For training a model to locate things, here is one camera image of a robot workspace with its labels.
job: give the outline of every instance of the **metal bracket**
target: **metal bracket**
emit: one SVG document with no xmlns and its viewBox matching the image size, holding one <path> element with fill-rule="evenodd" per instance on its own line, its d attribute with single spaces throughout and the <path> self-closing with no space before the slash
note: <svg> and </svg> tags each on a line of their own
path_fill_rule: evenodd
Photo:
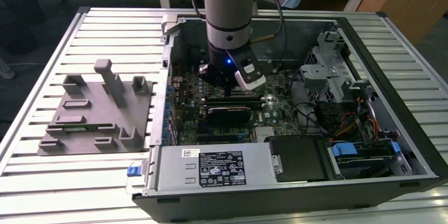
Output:
<svg viewBox="0 0 448 224">
<path fill-rule="evenodd" d="M 352 90 L 363 90 L 368 86 L 371 86 L 371 82 L 368 80 L 360 80 L 360 81 L 344 81 L 344 84 L 341 86 L 341 90 L 344 92 L 344 98 L 348 99 L 351 97 Z"/>
<path fill-rule="evenodd" d="M 168 43 L 167 36 L 179 30 L 177 14 L 165 14 L 161 17 L 161 34 L 164 35 L 161 42 Z"/>
<path fill-rule="evenodd" d="M 281 160 L 279 155 L 272 155 L 272 166 L 276 175 L 283 173 Z"/>
</svg>

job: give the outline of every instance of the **small white object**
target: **small white object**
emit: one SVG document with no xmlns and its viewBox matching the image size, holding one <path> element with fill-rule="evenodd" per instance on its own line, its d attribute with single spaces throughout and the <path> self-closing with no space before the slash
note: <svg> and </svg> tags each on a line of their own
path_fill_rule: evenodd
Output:
<svg viewBox="0 0 448 224">
<path fill-rule="evenodd" d="M 181 156 L 183 157 L 199 157 L 199 153 L 201 152 L 201 149 L 181 149 Z"/>
</svg>

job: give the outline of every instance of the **black cover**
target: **black cover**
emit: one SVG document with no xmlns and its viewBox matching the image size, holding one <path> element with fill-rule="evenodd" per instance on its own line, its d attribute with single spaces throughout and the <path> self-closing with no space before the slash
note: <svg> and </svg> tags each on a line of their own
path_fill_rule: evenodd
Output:
<svg viewBox="0 0 448 224">
<path fill-rule="evenodd" d="M 283 173 L 276 175 L 279 182 L 328 180 L 323 166 L 323 156 L 328 155 L 319 152 L 317 142 L 311 137 L 269 136 L 267 141 L 281 162 Z"/>
</svg>

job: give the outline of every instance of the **black panel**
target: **black panel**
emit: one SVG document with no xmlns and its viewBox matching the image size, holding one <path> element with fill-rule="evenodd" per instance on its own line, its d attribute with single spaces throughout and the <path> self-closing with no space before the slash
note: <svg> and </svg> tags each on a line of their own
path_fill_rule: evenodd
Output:
<svg viewBox="0 0 448 224">
<path fill-rule="evenodd" d="M 281 162 L 283 173 L 276 176 L 279 182 L 327 180 L 321 153 L 312 138 L 269 136 L 265 139 Z"/>
<path fill-rule="evenodd" d="M 417 181 L 420 188 L 433 180 Z M 373 207 L 403 194 L 419 190 L 401 187 L 403 182 L 381 182 L 357 185 L 307 187 L 276 190 L 232 191 L 169 196 L 179 202 L 159 204 L 164 196 L 132 196 L 132 201 L 157 222 L 176 220 L 229 219 L 244 216 L 289 214 L 333 209 Z"/>
</svg>

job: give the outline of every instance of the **aluminum table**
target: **aluminum table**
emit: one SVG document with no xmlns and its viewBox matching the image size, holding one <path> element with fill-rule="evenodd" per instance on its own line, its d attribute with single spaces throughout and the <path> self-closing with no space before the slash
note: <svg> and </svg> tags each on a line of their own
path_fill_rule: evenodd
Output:
<svg viewBox="0 0 448 224">
<path fill-rule="evenodd" d="M 144 75 L 157 83 L 164 44 L 161 17 L 193 14 L 185 9 L 91 8 L 76 14 L 35 88 L 0 143 L 1 223 L 156 223 L 127 194 L 127 167 L 148 152 L 73 156 L 36 155 L 37 144 L 55 114 L 67 74 L 80 73 L 100 81 L 93 71 L 99 58 L 115 63 L 121 80 Z M 260 11 L 260 15 L 277 15 Z M 285 11 L 285 16 L 347 17 L 389 78 L 437 150 L 448 160 L 448 85 L 387 17 L 376 13 Z M 361 67 L 353 61 L 360 76 Z M 148 145 L 152 115 L 160 94 L 153 87 L 148 114 Z M 448 188 L 404 195 L 377 207 L 289 215 L 236 218 L 207 223 L 443 223 L 448 222 Z"/>
</svg>

